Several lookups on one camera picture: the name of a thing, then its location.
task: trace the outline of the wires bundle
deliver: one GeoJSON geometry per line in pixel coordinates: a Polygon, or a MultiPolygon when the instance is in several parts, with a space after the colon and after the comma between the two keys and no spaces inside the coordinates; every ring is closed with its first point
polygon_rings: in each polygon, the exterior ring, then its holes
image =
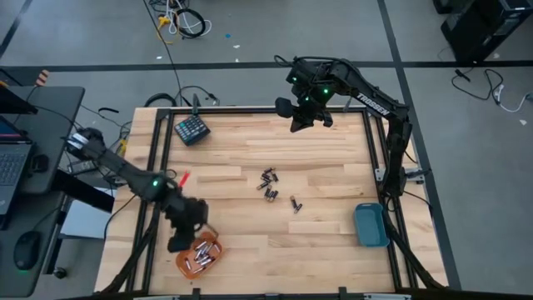
{"type": "Polygon", "coordinates": [[[205,36],[212,29],[212,23],[209,20],[205,20],[202,15],[189,8],[190,2],[186,0],[150,0],[148,3],[154,12],[164,13],[161,17],[168,20],[169,27],[168,32],[170,34],[179,33],[183,38],[198,38],[205,36]],[[187,21],[187,13],[190,13],[194,18],[198,19],[198,22],[190,25],[187,21]],[[200,31],[194,32],[193,28],[200,26],[200,31]]]}

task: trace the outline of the gray floor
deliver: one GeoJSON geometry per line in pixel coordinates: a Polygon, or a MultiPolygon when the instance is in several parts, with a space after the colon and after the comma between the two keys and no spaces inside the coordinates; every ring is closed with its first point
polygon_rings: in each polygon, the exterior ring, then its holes
{"type": "MultiPolygon", "coordinates": [[[[191,0],[213,21],[202,39],[170,46],[176,63],[270,62],[274,54],[327,55],[359,61],[391,61],[391,52],[376,0],[191,0]]],[[[439,26],[443,17],[431,0],[386,0],[403,61],[451,61],[439,26]]],[[[22,6],[21,0],[0,0],[0,37],[22,6]]],[[[533,59],[533,17],[530,17],[491,59],[533,59]]],[[[54,66],[168,63],[140,1],[33,0],[0,66],[54,66]]],[[[369,81],[401,100],[396,71],[363,68],[369,81]]],[[[504,104],[514,108],[533,90],[533,67],[505,67],[504,104]]],[[[271,104],[290,97],[286,69],[179,71],[182,85],[198,84],[216,94],[222,105],[271,104]]],[[[533,103],[516,114],[491,100],[482,102],[455,90],[453,69],[406,69],[427,153],[435,174],[461,285],[466,290],[533,294],[529,284],[533,260],[528,249],[533,212],[528,172],[533,169],[533,103]]],[[[481,70],[470,74],[474,93],[488,88],[481,70]]],[[[55,72],[53,86],[81,85],[83,103],[120,111],[117,122],[129,121],[135,107],[154,93],[177,92],[171,71],[55,72]]],[[[338,97],[332,103],[343,104],[338,97]]],[[[109,122],[81,110],[84,126],[102,129],[112,143],[118,133],[109,122]]],[[[67,243],[60,265],[74,271],[69,278],[43,277],[32,298],[53,299],[92,290],[102,242],[67,243]]]]}

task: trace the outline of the wooden tabletop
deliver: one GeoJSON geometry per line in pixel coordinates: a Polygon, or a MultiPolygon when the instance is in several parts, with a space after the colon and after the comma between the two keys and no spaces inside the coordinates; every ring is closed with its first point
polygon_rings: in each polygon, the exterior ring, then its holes
{"type": "MultiPolygon", "coordinates": [[[[155,108],[135,111],[126,159],[146,169],[155,108]]],[[[178,123],[185,116],[176,116],[178,123]]],[[[385,248],[360,245],[353,219],[360,203],[376,203],[376,186],[360,113],[333,114],[331,128],[317,124],[290,133],[290,120],[275,114],[210,114],[202,119],[212,133],[193,147],[184,147],[172,134],[168,168],[178,177],[191,176],[184,194],[205,198],[209,223],[221,234],[223,257],[197,280],[183,277],[167,252],[170,223],[161,218],[152,269],[152,294],[349,293],[392,292],[394,287],[385,248]],[[275,202],[263,199],[256,186],[262,171],[276,167],[280,179],[275,202]],[[303,204],[293,213],[289,197],[303,204]]],[[[371,121],[379,149],[376,124],[371,121]]],[[[159,166],[165,124],[159,138],[159,166]]],[[[412,148],[408,153],[414,157],[412,148]]],[[[378,151],[383,164],[381,151],[378,151]]],[[[416,165],[405,161],[406,168],[416,165]]],[[[424,187],[407,183],[406,191],[425,197],[424,187]]],[[[132,194],[117,193],[119,209],[132,194]]],[[[112,220],[95,290],[106,287],[132,249],[139,201],[131,202],[112,220]]],[[[411,249],[426,269],[447,284],[441,253],[427,205],[405,195],[401,204],[411,249]]],[[[147,212],[147,220],[152,211],[147,212]]],[[[402,282],[407,286],[404,260],[397,251],[402,282]]],[[[142,280],[144,257],[137,269],[142,280]]]]}

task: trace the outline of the blue tray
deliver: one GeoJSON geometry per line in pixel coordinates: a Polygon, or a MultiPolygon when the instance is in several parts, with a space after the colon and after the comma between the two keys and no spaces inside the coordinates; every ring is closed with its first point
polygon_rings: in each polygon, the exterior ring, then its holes
{"type": "Polygon", "coordinates": [[[354,212],[359,242],[365,247],[386,247],[391,242],[386,236],[380,203],[362,203],[354,212]]]}

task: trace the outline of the black computer case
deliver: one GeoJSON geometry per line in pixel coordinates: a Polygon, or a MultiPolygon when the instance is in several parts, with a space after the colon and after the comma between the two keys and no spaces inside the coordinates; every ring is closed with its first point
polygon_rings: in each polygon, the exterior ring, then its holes
{"type": "Polygon", "coordinates": [[[457,62],[482,62],[533,13],[533,0],[468,0],[441,30],[457,62]]]}

